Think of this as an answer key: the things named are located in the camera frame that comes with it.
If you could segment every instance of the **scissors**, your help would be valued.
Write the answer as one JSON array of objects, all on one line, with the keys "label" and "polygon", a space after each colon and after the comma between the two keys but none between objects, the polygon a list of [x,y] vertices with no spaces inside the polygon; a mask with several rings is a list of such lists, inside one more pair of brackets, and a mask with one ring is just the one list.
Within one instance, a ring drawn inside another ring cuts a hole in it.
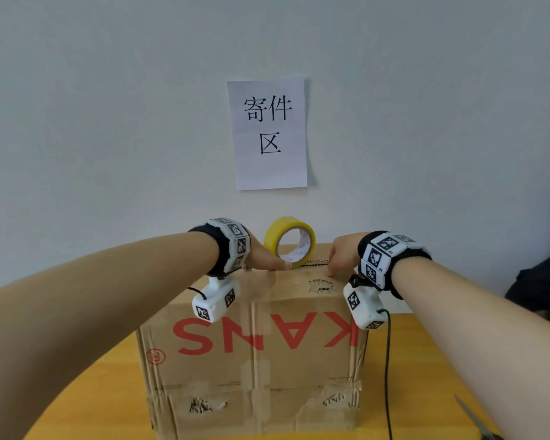
[{"label": "scissors", "polygon": [[461,399],[459,399],[455,395],[455,399],[462,408],[464,412],[466,412],[466,415],[469,416],[469,418],[473,421],[475,426],[479,429],[482,435],[482,440],[504,440],[503,437],[498,436],[497,434],[492,433],[490,430],[487,429],[487,427],[478,419],[478,417],[473,413],[473,411],[470,410],[470,408],[462,402]]}]

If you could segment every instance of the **packing tape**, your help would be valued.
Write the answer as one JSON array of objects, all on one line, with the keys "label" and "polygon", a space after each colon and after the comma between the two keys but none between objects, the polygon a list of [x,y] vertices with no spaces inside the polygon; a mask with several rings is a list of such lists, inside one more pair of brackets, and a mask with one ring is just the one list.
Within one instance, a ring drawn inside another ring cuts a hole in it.
[{"label": "packing tape", "polygon": [[[291,253],[279,255],[279,243],[287,232],[300,230],[300,242]],[[265,234],[264,245],[275,256],[291,262],[293,268],[303,266],[314,250],[315,234],[312,227],[292,216],[284,216],[273,222]]]}]

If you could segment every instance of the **torn cardboard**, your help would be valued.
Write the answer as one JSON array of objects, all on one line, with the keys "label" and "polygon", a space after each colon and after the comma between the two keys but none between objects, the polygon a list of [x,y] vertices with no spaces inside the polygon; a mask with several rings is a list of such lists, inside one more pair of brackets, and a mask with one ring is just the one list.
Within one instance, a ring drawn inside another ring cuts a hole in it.
[{"label": "torn cardboard", "polygon": [[329,249],[291,271],[234,273],[242,295],[219,322],[196,318],[187,290],[139,329],[158,439],[355,426],[367,331],[345,303],[348,275],[325,275]]}]

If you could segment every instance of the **red printed letter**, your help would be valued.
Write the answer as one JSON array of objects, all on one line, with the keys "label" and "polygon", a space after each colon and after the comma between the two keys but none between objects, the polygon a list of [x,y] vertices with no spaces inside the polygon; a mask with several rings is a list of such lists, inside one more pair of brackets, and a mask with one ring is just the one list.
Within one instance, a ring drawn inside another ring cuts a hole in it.
[{"label": "red printed letter", "polygon": [[[310,324],[312,321],[314,321],[316,312],[309,312],[305,319],[300,323],[286,323],[283,321],[283,318],[281,318],[281,315],[271,315],[271,318],[273,321],[275,321],[275,324],[277,325],[277,328],[279,329],[279,332],[281,332],[281,335],[283,335],[283,338],[285,339],[285,342],[291,349],[297,349],[297,347],[300,345],[301,340],[304,339],[304,336],[306,332],[308,331],[308,328],[310,327]],[[297,330],[297,333],[295,336],[292,335],[290,330]]]},{"label": "red printed letter", "polygon": [[236,333],[239,337],[249,343],[256,350],[263,350],[262,335],[242,335],[242,327],[236,324],[227,316],[222,318],[222,334],[224,335],[224,353],[230,354],[234,352],[232,334]]},{"label": "red printed letter", "polygon": [[351,347],[357,347],[358,346],[358,327],[354,323],[354,320],[352,319],[352,316],[350,317],[350,324],[344,320],[338,313],[336,312],[324,312],[324,314],[330,318],[332,321],[338,325],[342,331],[338,333],[333,339],[331,339],[328,344],[324,347],[334,347],[338,344],[340,340],[342,340],[346,335],[350,334],[350,345]]},{"label": "red printed letter", "polygon": [[213,344],[210,338],[195,333],[185,332],[186,325],[198,324],[203,325],[204,327],[208,327],[210,325],[210,322],[200,320],[199,318],[185,318],[184,320],[177,321],[177,323],[173,326],[173,333],[179,338],[195,341],[196,343],[200,343],[202,345],[202,347],[198,349],[187,349],[182,347],[177,352],[183,355],[204,355],[212,350]]}]

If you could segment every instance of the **forearm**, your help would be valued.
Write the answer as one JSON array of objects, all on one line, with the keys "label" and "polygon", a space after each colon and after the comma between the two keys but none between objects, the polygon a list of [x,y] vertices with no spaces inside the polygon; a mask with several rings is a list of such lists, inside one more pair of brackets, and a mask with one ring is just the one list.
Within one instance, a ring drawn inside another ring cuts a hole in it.
[{"label": "forearm", "polygon": [[550,438],[550,323],[425,258],[397,291],[509,440]]},{"label": "forearm", "polygon": [[[0,438],[21,438],[64,387],[217,259],[211,236],[182,233],[100,251],[0,288]],[[13,404],[21,418],[16,433],[7,420]]]}]

